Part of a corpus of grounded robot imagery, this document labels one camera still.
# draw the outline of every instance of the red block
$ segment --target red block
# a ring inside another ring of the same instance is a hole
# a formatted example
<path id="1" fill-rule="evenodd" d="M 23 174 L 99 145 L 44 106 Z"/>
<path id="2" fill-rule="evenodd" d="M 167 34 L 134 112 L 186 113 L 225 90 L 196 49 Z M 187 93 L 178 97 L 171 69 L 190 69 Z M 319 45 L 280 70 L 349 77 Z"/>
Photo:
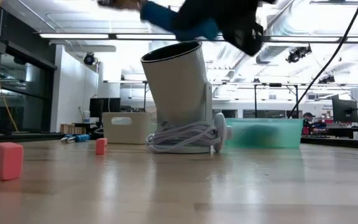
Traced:
<path id="1" fill-rule="evenodd" d="M 23 146 L 12 142 L 0 143 L 0 179 L 12 180 L 22 174 Z"/>
<path id="2" fill-rule="evenodd" d="M 104 155 L 106 153 L 107 148 L 107 139 L 100 138 L 96 140 L 96 155 Z"/>

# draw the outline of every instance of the white cylindrical container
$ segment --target white cylindrical container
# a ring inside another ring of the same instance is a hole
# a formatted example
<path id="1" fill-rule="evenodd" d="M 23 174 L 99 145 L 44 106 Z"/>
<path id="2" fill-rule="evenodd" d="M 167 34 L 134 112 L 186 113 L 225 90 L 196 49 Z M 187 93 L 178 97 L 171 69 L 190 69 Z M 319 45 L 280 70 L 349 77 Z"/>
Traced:
<path id="1" fill-rule="evenodd" d="M 158 123 L 183 126 L 204 121 L 208 79 L 199 41 L 181 42 L 154 50 L 141 59 L 149 82 Z"/>
<path id="2" fill-rule="evenodd" d="M 84 111 L 84 123 L 90 123 L 90 122 L 91 122 L 91 112 Z"/>

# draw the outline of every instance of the blue sleeve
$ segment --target blue sleeve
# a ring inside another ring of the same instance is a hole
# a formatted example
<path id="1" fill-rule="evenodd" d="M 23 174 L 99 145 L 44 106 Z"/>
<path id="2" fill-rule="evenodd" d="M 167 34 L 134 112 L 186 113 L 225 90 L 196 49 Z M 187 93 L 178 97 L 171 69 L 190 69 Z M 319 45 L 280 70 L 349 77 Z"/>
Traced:
<path id="1" fill-rule="evenodd" d="M 194 40 L 197 37 L 205 37 L 214 40 L 219 33 L 218 26 L 213 19 L 208 19 L 190 30 L 175 30 L 172 28 L 172 20 L 177 12 L 160 6 L 152 1 L 146 1 L 140 11 L 140 18 L 149 21 L 168 32 L 175 34 L 178 40 Z"/>

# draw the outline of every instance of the coiled cable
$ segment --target coiled cable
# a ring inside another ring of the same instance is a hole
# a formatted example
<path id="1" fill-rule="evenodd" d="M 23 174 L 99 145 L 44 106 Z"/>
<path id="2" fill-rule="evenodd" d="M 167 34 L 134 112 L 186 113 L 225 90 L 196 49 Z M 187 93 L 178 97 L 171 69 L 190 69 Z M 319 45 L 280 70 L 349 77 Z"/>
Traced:
<path id="1" fill-rule="evenodd" d="M 153 152 L 172 152 L 185 146 L 213 146 L 222 141 L 222 138 L 217 136 L 217 131 L 215 125 L 199 121 L 156 131 L 147 136 L 145 143 Z"/>

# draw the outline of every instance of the teal plastic bin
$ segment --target teal plastic bin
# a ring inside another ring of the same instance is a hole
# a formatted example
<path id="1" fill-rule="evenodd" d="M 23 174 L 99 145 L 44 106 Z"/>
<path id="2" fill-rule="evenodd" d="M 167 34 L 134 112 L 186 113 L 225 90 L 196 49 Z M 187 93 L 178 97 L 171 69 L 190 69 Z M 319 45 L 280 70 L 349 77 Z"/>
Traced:
<path id="1" fill-rule="evenodd" d="M 299 148 L 302 119 L 228 118 L 232 126 L 232 139 L 226 147 L 231 148 Z"/>

